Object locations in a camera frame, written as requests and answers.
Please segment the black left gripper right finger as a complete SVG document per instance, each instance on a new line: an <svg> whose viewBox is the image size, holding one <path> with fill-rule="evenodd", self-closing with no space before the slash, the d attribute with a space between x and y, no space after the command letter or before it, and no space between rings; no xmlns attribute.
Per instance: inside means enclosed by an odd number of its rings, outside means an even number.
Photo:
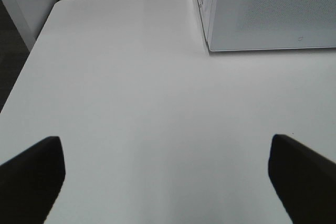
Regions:
<svg viewBox="0 0 336 224"><path fill-rule="evenodd" d="M292 223L335 223L335 163L297 140L272 137L268 176Z"/></svg>

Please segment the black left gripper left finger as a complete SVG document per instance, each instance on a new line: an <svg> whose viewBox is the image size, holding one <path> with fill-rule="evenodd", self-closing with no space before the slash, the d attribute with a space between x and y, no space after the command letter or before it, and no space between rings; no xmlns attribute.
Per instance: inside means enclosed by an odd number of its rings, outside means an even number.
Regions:
<svg viewBox="0 0 336 224"><path fill-rule="evenodd" d="M65 176L58 136L49 136L3 163L1 223L44 223Z"/></svg>

